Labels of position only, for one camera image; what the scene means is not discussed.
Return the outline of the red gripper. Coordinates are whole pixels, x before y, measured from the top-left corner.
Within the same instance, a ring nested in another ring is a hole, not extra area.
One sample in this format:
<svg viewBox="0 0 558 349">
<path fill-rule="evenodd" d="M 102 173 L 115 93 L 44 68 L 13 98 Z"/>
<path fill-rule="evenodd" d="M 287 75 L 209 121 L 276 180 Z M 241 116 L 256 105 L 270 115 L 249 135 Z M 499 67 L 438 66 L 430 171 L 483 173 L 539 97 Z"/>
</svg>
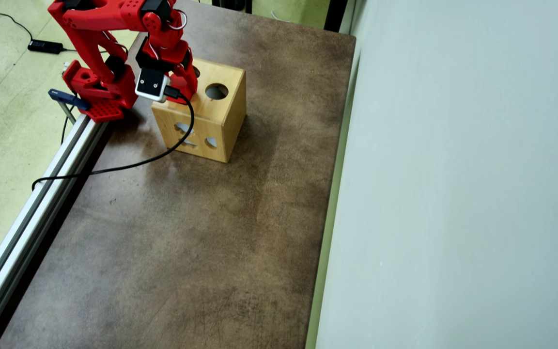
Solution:
<svg viewBox="0 0 558 349">
<path fill-rule="evenodd" d="M 188 100 L 197 92 L 198 77 L 186 41 L 180 40 L 174 47 L 165 48 L 152 46 L 145 37 L 136 53 L 136 61 L 140 70 L 151 69 L 172 77 L 172 87 Z"/>
</svg>

